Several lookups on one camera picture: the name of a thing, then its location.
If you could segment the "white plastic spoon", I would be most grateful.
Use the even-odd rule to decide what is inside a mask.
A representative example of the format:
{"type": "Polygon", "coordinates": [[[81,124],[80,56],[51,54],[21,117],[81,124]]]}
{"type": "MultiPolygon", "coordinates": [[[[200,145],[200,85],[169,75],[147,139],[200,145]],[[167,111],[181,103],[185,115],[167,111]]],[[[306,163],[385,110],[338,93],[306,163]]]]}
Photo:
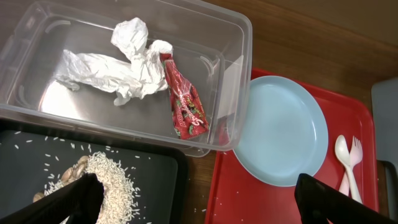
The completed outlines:
{"type": "Polygon", "coordinates": [[[343,135],[339,135],[335,142],[335,155],[339,162],[345,168],[345,173],[349,180],[349,194],[351,198],[359,203],[362,203],[362,199],[359,193],[358,185],[353,173],[353,166],[351,165],[350,151],[346,143],[346,139],[343,135]]]}

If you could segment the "rice and food scraps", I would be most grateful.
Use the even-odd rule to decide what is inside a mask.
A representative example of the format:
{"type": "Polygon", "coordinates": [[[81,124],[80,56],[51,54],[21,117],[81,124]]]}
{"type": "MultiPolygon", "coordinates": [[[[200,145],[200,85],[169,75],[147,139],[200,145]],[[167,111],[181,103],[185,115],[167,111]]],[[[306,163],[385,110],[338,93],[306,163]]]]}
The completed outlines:
{"type": "Polygon", "coordinates": [[[64,136],[16,131],[4,134],[3,158],[8,162],[3,213],[12,214],[78,180],[96,174],[104,187],[98,223],[153,223],[137,165],[129,165],[124,151],[110,145],[64,136]]]}

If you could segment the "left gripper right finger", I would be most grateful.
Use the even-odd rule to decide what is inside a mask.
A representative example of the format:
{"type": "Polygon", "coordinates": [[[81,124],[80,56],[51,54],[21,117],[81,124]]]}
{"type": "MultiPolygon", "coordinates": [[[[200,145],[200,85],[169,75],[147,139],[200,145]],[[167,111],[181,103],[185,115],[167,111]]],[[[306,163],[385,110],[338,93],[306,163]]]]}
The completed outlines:
{"type": "Polygon", "coordinates": [[[303,224],[397,224],[308,174],[298,176],[294,195],[303,224]]]}

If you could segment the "red snack wrapper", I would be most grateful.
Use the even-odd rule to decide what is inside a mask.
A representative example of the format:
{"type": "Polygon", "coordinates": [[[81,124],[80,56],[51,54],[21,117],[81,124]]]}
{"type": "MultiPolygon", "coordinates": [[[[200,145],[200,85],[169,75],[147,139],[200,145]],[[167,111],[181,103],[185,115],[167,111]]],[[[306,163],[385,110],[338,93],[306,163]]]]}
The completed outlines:
{"type": "Polygon", "coordinates": [[[191,139],[209,130],[197,89],[179,72],[171,54],[160,54],[169,86],[174,130],[180,139],[191,139]]]}

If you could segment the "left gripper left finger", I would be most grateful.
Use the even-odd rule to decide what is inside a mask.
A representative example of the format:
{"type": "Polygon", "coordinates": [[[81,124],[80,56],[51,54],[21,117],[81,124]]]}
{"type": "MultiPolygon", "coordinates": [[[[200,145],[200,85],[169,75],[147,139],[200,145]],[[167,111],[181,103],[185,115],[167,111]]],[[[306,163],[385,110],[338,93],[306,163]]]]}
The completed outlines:
{"type": "Polygon", "coordinates": [[[1,219],[1,224],[95,224],[104,200],[103,184],[96,174],[78,180],[1,219]]]}

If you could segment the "light blue plate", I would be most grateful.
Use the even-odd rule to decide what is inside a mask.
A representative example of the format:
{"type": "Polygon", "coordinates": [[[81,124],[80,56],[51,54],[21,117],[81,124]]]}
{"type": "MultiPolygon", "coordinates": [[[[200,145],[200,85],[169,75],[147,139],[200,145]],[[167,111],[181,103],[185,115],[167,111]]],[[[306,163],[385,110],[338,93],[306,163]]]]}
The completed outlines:
{"type": "Polygon", "coordinates": [[[328,127],[320,105],[297,82],[280,76],[251,80],[239,144],[240,164],[256,179],[291,187],[301,173],[315,175],[328,150],[328,127]]]}

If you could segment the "white napkin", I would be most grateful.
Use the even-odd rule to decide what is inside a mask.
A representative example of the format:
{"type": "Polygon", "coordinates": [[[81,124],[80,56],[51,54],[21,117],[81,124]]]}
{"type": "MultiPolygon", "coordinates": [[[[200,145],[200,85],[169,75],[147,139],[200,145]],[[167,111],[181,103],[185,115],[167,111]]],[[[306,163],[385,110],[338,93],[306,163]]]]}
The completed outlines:
{"type": "Polygon", "coordinates": [[[146,23],[135,17],[114,28],[111,43],[129,60],[94,53],[75,54],[64,50],[54,72],[56,81],[77,91],[79,83],[115,93],[114,105],[125,105],[132,98],[143,99],[168,88],[160,54],[172,54],[173,47],[155,40],[147,47],[146,23]]]}

